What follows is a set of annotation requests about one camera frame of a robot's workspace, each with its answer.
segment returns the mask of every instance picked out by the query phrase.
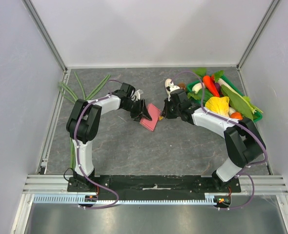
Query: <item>green basket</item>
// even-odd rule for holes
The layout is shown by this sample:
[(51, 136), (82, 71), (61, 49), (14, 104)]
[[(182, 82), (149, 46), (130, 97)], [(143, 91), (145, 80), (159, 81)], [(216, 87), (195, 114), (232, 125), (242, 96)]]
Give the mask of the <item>green basket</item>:
[[(239, 93), (241, 96), (244, 96), (233, 84), (231, 81), (229, 81), (225, 76), (221, 76), (221, 79), (224, 80), (229, 86), (232, 87), (232, 89), (234, 89), (237, 93)], [(193, 82), (193, 83), (190, 83), (187, 85), (187, 90), (189, 92), (192, 92), (192, 88), (195, 84), (198, 84), (199, 83), (199, 80)], [(199, 100), (195, 100), (196, 103), (200, 104), (201, 102)], [(254, 122), (258, 122), (259, 120), (262, 119), (262, 114), (257, 111), (255, 114), (254, 114), (257, 118), (255, 118), (253, 121)]]

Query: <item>metal corner post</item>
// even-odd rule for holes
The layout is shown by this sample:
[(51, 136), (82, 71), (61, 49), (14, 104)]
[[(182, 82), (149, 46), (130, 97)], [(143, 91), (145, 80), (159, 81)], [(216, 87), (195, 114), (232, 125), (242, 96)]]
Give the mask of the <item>metal corner post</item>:
[(244, 51), (240, 61), (237, 64), (237, 69), (240, 70), (244, 65), (247, 57), (249, 56), (250, 52), (252, 51), (253, 47), (255, 46), (256, 42), (258, 41), (261, 33), (265, 29), (267, 23), (269, 22), (271, 16), (273, 15), (275, 9), (277, 8), (278, 4), (281, 0), (272, 0), (270, 6), (267, 8), (265, 15), (263, 16), (261, 22), (258, 25), (257, 30), (255, 31), (254, 35), (252, 36), (246, 50)]
[(61, 55), (57, 51), (56, 46), (54, 45), (48, 31), (46, 30), (46, 28), (45, 28), (39, 14), (37, 13), (32, 1), (31, 0), (22, 0), (22, 2), (25, 5), (26, 9), (28, 10), (30, 16), (34, 20), (38, 30), (40, 31), (41, 35), (44, 38), (47, 46), (50, 48), (51, 52), (53, 53), (57, 63), (59, 64), (59, 66), (61, 67), (61, 69), (63, 71), (67, 71), (67, 67), (66, 67), (65, 63), (62, 60)]

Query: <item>yellow object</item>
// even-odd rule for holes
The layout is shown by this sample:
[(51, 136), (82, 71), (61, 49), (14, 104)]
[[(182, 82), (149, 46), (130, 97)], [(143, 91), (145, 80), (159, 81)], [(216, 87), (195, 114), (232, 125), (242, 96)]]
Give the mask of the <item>yellow object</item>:
[(229, 118), (228, 116), (228, 103), (230, 102), (229, 97), (211, 97), (205, 104), (205, 107), (217, 114), (220, 114), (222, 116), (225, 116)]

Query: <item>gray floor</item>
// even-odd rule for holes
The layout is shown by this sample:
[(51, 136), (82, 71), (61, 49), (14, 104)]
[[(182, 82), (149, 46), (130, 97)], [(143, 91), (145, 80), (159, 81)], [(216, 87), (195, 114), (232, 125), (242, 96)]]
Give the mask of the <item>gray floor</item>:
[[(77, 72), (86, 92), (90, 92), (107, 75), (144, 91), (146, 103), (164, 107), (164, 82), (186, 68), (116, 68), (72, 70), (69, 86), (80, 95), (74, 76)], [(208, 73), (224, 70), (228, 79), (243, 90), (236, 68), (208, 68)], [(192, 75), (178, 81), (193, 82)], [(119, 84), (110, 83), (115, 90)], [(103, 88), (95, 98), (107, 94)], [(63, 174), (70, 165), (69, 134), (66, 123), (73, 104), (64, 100), (48, 160), (47, 174)], [(102, 116), (93, 140), (93, 164), (97, 174), (112, 175), (210, 175), (227, 158), (225, 141), (209, 130), (192, 126), (181, 119), (163, 119), (154, 132), (132, 121), (128, 112), (117, 110)], [(267, 175), (266, 165), (247, 170), (252, 175)]]
[[(234, 205), (246, 197), (233, 196)], [(275, 196), (243, 209), (202, 205), (118, 205), (83, 210), (75, 204), (33, 204), (26, 234), (287, 234)]]

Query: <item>gray countertop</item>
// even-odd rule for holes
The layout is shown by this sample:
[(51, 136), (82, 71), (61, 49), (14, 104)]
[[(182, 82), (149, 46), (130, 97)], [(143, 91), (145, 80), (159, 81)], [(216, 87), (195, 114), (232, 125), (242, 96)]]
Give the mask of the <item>gray countertop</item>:
[[(87, 93), (107, 75), (142, 89), (146, 104), (159, 109), (166, 98), (165, 80), (187, 68), (115, 68), (72, 70), (68, 85), (82, 97), (74, 71)], [(243, 91), (236, 68), (208, 67), (207, 72), (224, 70), (226, 77)], [(183, 74), (177, 81), (195, 80)], [(115, 90), (119, 84), (111, 82)], [(108, 93), (104, 87), (94, 98)], [(48, 159), (47, 174), (63, 174), (70, 165), (69, 133), (66, 123), (73, 104), (64, 99)], [(131, 119), (129, 112), (117, 110), (102, 116), (93, 140), (93, 164), (96, 174), (111, 175), (210, 175), (227, 159), (226, 145), (219, 135), (178, 119), (163, 119), (150, 132)], [(268, 175), (265, 164), (247, 170), (252, 175)]]

